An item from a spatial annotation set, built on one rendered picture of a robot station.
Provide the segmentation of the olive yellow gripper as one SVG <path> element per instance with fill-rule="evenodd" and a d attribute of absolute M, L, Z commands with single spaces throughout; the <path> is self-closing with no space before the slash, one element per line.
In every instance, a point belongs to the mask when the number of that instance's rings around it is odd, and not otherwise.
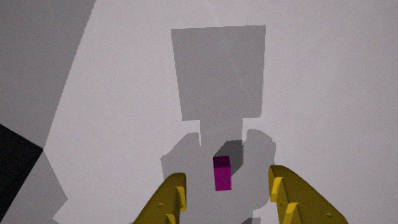
<path fill-rule="evenodd" d="M 349 224 L 346 218 L 303 178 L 282 165 L 268 171 L 270 201 L 277 203 L 279 224 Z M 179 224 L 186 211 L 186 174 L 165 179 L 133 224 Z"/>

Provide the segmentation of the magenta rectangular block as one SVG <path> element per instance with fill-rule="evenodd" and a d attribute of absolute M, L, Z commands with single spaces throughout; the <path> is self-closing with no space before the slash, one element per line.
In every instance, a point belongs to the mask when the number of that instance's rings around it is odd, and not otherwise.
<path fill-rule="evenodd" d="M 229 156 L 213 157 L 215 190 L 231 190 L 231 166 Z"/>

